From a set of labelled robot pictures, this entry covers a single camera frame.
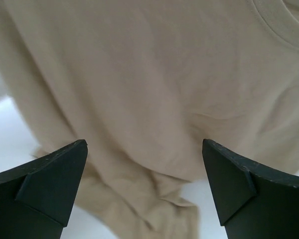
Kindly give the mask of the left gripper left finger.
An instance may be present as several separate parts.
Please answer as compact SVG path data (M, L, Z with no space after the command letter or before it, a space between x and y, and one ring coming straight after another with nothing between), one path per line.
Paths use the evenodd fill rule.
M77 140L0 173L0 239L58 239L67 227L88 154Z

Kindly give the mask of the beige t shirt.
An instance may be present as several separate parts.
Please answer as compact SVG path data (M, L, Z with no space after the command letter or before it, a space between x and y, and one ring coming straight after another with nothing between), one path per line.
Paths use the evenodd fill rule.
M84 139L76 204L196 239L202 142L299 171L299 0L0 0L0 74L39 142Z

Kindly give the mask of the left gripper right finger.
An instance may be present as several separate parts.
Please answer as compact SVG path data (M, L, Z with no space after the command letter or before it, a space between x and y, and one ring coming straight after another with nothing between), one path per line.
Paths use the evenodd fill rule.
M220 225L230 239L299 239L299 176L205 139L202 157Z

